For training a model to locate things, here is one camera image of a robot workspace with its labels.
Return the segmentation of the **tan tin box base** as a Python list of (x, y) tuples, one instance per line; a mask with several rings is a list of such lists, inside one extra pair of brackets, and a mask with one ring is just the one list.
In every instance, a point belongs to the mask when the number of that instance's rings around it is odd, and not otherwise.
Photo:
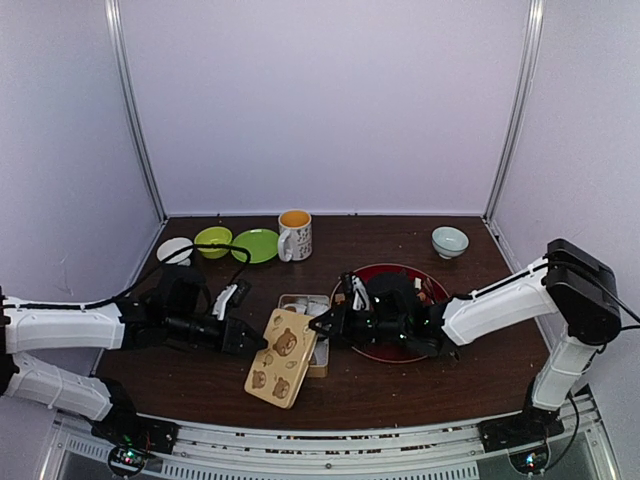
[[(316, 317), (326, 313), (330, 308), (330, 299), (326, 295), (315, 294), (283, 294), (279, 297), (277, 307), (295, 313)], [(329, 374), (329, 339), (319, 337), (314, 347), (308, 378), (326, 378)]]

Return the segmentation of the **bear print tin lid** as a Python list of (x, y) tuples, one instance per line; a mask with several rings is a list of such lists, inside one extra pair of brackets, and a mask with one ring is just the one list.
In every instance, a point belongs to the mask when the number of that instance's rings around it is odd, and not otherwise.
[(267, 347), (248, 370), (244, 391), (281, 409), (293, 407), (317, 343), (311, 316), (274, 309), (264, 330)]

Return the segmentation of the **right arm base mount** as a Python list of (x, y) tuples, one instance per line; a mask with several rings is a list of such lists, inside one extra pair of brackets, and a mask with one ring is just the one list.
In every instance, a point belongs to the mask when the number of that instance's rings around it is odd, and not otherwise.
[(565, 431), (559, 420), (534, 422), (523, 413), (485, 420), (478, 432), (486, 453), (506, 451), (513, 469), (524, 475), (541, 474), (551, 465), (549, 439)]

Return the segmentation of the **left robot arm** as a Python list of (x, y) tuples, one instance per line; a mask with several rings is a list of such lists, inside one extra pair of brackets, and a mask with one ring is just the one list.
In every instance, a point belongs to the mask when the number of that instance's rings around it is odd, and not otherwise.
[(232, 355), (266, 347), (261, 334), (232, 315), (250, 285), (228, 284), (213, 298), (190, 270), (167, 272), (138, 298), (124, 295), (95, 304), (1, 301), (1, 392), (64, 410), (96, 423), (123, 444), (137, 442), (144, 424), (116, 382), (84, 377), (33, 357), (36, 350), (136, 350), (169, 341)]

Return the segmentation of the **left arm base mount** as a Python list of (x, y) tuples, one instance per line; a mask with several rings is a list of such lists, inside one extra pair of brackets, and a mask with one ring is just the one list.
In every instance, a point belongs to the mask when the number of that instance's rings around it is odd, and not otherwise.
[(174, 422), (135, 416), (131, 422), (103, 420), (89, 422), (91, 434), (113, 445), (107, 455), (107, 467), (119, 478), (142, 472), (158, 454), (171, 454), (179, 426)]

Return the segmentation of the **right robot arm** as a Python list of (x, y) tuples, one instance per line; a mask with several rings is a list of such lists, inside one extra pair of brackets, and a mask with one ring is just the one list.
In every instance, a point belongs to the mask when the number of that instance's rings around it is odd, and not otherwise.
[(558, 316), (560, 339), (531, 382), (528, 407), (513, 419), (519, 440), (535, 440), (551, 413), (583, 375), (596, 351), (621, 332), (621, 304), (614, 270), (565, 239), (524, 269), (467, 294), (427, 304), (404, 273), (380, 273), (364, 281), (341, 277), (343, 302), (312, 318), (326, 338), (361, 347), (395, 344), (419, 356), (439, 357), (522, 322)]

